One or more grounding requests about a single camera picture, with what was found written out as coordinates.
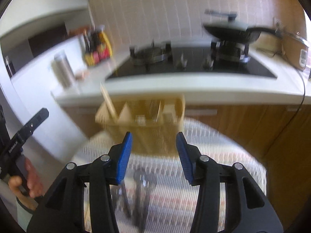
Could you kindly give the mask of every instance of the tiled wall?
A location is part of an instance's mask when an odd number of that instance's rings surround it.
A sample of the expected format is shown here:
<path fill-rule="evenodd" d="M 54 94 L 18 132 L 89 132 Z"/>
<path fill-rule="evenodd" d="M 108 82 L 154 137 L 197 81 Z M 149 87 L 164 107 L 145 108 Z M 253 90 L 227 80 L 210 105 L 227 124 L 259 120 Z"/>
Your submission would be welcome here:
<path fill-rule="evenodd" d="M 89 0 L 95 24 L 104 24 L 114 49 L 152 39 L 206 38 L 203 22 L 218 18 L 205 9 L 237 11 L 237 20 L 273 27 L 273 17 L 290 31 L 305 34 L 304 12 L 297 0 Z M 276 47 L 278 41 L 262 34 L 257 44 Z"/>

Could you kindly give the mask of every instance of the countertop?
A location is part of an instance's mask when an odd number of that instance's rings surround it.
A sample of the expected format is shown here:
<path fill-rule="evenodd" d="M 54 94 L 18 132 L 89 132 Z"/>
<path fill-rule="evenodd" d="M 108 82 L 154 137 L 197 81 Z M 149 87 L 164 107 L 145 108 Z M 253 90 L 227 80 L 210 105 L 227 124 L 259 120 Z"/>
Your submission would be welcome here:
<path fill-rule="evenodd" d="M 60 106 L 91 106 L 100 104 L 102 83 L 111 96 L 146 93 L 183 93 L 186 103 L 202 104 L 299 104 L 304 93 L 303 82 L 285 60 L 279 56 L 250 49 L 249 54 L 270 69 L 277 79 L 245 74 L 174 73 L 107 78 L 124 60 L 129 51 L 116 53 L 109 60 L 89 69 L 89 76 L 62 92 L 52 92 Z M 311 82 L 302 73 L 306 85 L 304 104 L 311 104 Z"/>

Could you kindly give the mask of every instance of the cabinet door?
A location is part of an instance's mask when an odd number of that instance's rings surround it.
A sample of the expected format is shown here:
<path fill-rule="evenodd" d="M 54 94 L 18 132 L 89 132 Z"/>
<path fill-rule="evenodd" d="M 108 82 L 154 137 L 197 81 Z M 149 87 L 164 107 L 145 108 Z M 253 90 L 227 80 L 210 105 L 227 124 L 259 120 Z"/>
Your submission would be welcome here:
<path fill-rule="evenodd" d="M 95 122 L 95 115 L 98 108 L 99 105 L 63 107 L 66 113 L 87 137 L 92 137 L 96 133 L 103 130 L 102 126 Z"/>
<path fill-rule="evenodd" d="M 185 116 L 218 130 L 261 161 L 294 110 L 283 105 L 186 106 Z"/>
<path fill-rule="evenodd" d="M 268 151 L 268 195 L 284 229 L 311 195 L 311 106 L 303 106 Z"/>

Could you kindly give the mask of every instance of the silver screw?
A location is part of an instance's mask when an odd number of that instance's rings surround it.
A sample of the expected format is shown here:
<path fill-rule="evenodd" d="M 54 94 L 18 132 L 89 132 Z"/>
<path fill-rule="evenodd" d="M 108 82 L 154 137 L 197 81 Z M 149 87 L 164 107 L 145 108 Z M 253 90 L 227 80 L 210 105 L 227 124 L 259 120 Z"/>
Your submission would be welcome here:
<path fill-rule="evenodd" d="M 110 157 L 109 157 L 109 155 L 104 154 L 103 156 L 100 157 L 100 160 L 106 162 L 106 161 L 110 160 Z"/>
<path fill-rule="evenodd" d="M 67 168 L 68 170 L 72 170 L 72 169 L 75 168 L 75 164 L 74 164 L 74 163 L 68 163 L 68 164 L 66 165 L 66 168 Z"/>
<path fill-rule="evenodd" d="M 208 156 L 206 156 L 206 155 L 201 155 L 200 156 L 200 160 L 203 161 L 203 162 L 207 162 L 207 161 L 210 160 L 210 158 Z"/>
<path fill-rule="evenodd" d="M 236 169 L 238 169 L 238 170 L 243 169 L 243 165 L 242 165 L 241 163 L 236 163 L 236 164 L 234 164 L 234 167 L 235 167 Z"/>

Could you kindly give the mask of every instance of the frying pan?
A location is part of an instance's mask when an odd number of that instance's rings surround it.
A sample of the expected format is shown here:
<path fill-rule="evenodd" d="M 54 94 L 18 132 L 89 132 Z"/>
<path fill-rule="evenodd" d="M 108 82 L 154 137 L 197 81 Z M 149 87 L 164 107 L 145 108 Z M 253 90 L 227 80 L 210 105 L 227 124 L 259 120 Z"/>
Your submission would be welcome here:
<path fill-rule="evenodd" d="M 219 21 L 203 24 L 203 27 L 209 32 L 209 34 L 221 41 L 230 41 L 247 45 L 255 42 L 259 38 L 261 32 L 266 32 L 278 38 L 282 38 L 282 33 L 279 29 L 249 27 L 246 23 L 236 21 L 235 18 L 237 17 L 237 13 L 221 13 L 214 10 L 206 10 L 205 14 L 228 17 L 227 22 Z"/>

